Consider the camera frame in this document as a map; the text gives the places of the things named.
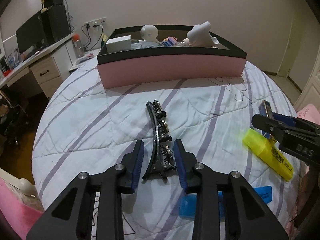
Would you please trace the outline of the yellow highlighter pen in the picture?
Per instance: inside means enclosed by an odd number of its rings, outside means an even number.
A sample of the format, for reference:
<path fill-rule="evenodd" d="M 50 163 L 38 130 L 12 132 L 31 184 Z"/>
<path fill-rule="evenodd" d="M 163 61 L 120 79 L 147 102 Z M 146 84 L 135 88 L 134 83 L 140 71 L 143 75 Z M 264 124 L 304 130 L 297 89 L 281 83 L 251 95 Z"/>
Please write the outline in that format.
<path fill-rule="evenodd" d="M 293 177 L 294 168 L 274 144 L 253 129 L 248 129 L 242 140 L 251 152 L 265 162 L 285 181 Z"/>

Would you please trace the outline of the white mini hair dryer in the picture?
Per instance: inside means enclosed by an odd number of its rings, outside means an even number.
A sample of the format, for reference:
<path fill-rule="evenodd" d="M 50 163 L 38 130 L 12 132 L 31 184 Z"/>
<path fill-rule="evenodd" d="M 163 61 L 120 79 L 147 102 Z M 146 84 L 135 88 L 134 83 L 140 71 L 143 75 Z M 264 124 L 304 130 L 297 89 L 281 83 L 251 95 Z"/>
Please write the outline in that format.
<path fill-rule="evenodd" d="M 211 23 L 209 21 L 194 25 L 187 33 L 187 39 L 194 47 L 212 47 L 220 42 L 210 34 Z"/>

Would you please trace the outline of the black hair clip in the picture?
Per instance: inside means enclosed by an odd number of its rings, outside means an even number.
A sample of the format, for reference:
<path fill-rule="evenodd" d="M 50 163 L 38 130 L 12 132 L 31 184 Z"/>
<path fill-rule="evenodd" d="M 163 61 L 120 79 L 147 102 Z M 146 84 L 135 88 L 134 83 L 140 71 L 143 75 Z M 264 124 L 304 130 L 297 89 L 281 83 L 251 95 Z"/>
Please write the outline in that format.
<path fill-rule="evenodd" d="M 172 141 L 166 122 L 167 113 L 157 100 L 153 102 L 148 101 L 146 108 L 150 116 L 153 131 L 153 147 L 143 180 L 148 180 L 153 174 L 159 174 L 163 180 L 167 180 L 167 172 L 176 170 L 172 151 L 167 145 L 167 142 Z"/>

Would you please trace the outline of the white fluffy ball toy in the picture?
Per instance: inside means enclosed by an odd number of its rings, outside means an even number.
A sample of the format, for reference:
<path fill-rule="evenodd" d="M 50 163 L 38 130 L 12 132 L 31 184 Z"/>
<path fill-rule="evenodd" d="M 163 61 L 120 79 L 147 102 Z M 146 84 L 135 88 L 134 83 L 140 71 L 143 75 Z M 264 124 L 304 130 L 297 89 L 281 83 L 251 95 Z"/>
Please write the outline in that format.
<path fill-rule="evenodd" d="M 146 24 L 140 30 L 141 38 L 147 42 L 159 42 L 158 29 L 154 25 Z"/>

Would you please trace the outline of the white power adapter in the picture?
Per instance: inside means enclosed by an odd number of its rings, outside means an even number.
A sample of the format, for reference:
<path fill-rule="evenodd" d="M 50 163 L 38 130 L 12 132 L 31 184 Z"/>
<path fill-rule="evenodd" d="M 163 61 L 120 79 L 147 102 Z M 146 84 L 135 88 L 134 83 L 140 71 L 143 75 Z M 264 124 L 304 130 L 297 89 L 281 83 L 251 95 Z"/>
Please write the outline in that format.
<path fill-rule="evenodd" d="M 106 50 L 108 53 L 131 50 L 131 36 L 126 35 L 116 38 L 109 38 L 106 42 Z"/>

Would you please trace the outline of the pink block donut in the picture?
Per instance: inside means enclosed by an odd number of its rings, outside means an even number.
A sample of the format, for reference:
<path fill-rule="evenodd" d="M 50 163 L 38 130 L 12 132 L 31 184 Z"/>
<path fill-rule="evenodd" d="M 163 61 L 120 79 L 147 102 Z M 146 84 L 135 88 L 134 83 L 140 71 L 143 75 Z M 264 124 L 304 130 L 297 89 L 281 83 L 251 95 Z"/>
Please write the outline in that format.
<path fill-rule="evenodd" d="M 164 47 L 174 47 L 178 44 L 178 40 L 175 37 L 167 37 L 162 42 L 161 45 Z"/>

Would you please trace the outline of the pink bed quilt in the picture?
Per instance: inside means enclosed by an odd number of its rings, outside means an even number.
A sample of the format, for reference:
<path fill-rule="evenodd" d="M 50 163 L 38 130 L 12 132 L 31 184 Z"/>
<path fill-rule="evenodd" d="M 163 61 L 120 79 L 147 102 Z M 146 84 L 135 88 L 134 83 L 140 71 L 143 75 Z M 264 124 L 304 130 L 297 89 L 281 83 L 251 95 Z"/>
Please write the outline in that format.
<path fill-rule="evenodd" d="M 37 198 L 26 196 L 1 179 L 1 212 L 21 239 L 26 239 L 32 226 L 44 213 L 44 208 Z"/>

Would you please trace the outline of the white door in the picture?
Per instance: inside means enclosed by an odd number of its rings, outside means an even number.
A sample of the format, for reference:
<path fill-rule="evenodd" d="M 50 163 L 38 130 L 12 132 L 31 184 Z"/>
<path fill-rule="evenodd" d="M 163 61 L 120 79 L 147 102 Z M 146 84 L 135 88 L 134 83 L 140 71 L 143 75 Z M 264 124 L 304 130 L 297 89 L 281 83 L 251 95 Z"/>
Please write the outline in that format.
<path fill-rule="evenodd" d="M 316 18 L 294 16 L 278 76 L 289 78 L 303 90 L 314 68 L 319 50 L 319 22 Z"/>

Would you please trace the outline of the striped white table cover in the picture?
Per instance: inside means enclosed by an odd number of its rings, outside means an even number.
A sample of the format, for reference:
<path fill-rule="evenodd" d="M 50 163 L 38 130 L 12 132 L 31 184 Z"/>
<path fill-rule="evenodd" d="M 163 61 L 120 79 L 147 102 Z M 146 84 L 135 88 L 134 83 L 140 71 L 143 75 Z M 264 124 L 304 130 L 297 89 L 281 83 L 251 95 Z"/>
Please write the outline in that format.
<path fill-rule="evenodd" d="M 263 100 L 273 112 L 295 116 L 280 88 L 260 69 L 246 62 L 240 77 L 180 79 L 105 89 L 97 67 L 68 77 L 50 100 L 33 146 L 33 176 L 45 211 L 80 173 L 95 175 L 121 163 L 137 140 L 144 143 L 138 186 L 122 194 L 124 239 L 193 239 L 197 195 L 186 194 L 176 170 L 167 180 L 153 174 L 143 180 L 153 147 L 146 108 L 157 100 L 167 113 L 174 142 L 199 163 L 229 174 L 238 171 L 285 228 L 292 219 L 302 162 L 283 154 L 294 168 L 285 181 L 242 142 Z"/>

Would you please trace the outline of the pink black storage box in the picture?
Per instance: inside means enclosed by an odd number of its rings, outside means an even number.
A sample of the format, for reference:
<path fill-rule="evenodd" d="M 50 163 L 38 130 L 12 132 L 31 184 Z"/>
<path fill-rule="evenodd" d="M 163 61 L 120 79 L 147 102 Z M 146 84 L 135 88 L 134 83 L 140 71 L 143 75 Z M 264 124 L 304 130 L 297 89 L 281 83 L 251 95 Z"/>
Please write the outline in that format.
<path fill-rule="evenodd" d="M 212 47 L 194 47 L 187 39 L 193 28 L 188 25 L 155 25 L 159 43 L 175 37 L 174 47 L 131 49 L 108 53 L 106 44 L 97 55 L 97 70 L 106 89 L 138 83 L 199 79 L 207 77 L 240 77 L 246 63 L 245 51 L 212 33 L 220 42 Z M 131 44 L 143 41 L 143 26 L 116 29 L 110 38 L 130 35 Z"/>

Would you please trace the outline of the white computer desk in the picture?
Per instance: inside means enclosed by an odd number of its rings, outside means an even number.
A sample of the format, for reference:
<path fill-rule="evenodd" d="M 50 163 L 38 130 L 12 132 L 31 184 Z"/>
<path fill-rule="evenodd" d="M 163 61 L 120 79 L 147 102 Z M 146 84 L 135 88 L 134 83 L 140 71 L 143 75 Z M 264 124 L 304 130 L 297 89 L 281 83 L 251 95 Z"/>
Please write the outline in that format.
<path fill-rule="evenodd" d="M 33 74 L 37 85 L 51 99 L 63 81 L 70 76 L 69 71 L 75 60 L 73 41 L 68 35 L 21 62 L 1 80 L 1 88 L 10 87 L 23 77 Z"/>

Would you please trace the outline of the white bedside drawer unit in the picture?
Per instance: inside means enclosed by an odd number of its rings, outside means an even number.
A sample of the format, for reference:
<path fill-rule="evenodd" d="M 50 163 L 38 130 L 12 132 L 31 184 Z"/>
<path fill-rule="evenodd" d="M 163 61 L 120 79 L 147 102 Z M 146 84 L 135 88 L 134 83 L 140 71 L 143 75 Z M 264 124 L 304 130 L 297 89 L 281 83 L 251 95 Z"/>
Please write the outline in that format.
<path fill-rule="evenodd" d="M 97 55 L 99 54 L 100 49 L 95 49 L 91 51 L 87 51 L 84 56 L 76 59 L 76 61 L 73 63 L 71 68 L 69 69 L 69 72 L 73 72 L 77 70 L 78 68 L 81 68 L 84 66 L 87 62 L 91 62 L 93 59 L 97 58 Z"/>

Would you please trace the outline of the red-capped water bottle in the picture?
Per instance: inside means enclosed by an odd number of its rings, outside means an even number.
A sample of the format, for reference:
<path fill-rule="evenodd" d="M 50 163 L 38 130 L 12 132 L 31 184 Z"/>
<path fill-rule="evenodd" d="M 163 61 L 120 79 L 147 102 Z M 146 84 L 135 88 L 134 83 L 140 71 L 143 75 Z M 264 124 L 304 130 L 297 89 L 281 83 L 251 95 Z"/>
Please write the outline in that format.
<path fill-rule="evenodd" d="M 74 43 L 74 46 L 75 46 L 77 58 L 83 57 L 84 56 L 84 48 L 83 48 L 82 42 L 80 40 L 80 35 L 74 33 L 72 35 L 72 40 L 73 40 L 73 43 Z"/>

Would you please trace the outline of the black computer monitor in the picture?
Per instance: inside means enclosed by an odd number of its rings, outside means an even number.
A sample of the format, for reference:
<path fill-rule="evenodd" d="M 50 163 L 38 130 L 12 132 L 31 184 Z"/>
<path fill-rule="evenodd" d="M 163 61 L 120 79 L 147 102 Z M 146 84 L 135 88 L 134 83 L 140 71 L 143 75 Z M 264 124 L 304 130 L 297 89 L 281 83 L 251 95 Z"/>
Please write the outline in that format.
<path fill-rule="evenodd" d="M 33 46 L 41 48 L 47 45 L 40 11 L 31 16 L 17 29 L 16 38 L 20 54 L 25 53 Z"/>

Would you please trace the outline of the white wall power strip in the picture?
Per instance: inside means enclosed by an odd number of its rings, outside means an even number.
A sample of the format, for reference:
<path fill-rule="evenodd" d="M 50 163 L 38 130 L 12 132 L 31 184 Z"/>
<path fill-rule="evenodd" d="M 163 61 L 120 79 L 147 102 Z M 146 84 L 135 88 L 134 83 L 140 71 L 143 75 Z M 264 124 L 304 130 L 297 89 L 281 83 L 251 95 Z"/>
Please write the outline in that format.
<path fill-rule="evenodd" d="M 85 27 L 94 28 L 96 25 L 103 26 L 106 23 L 106 18 L 99 18 L 96 20 L 88 21 L 84 23 Z"/>

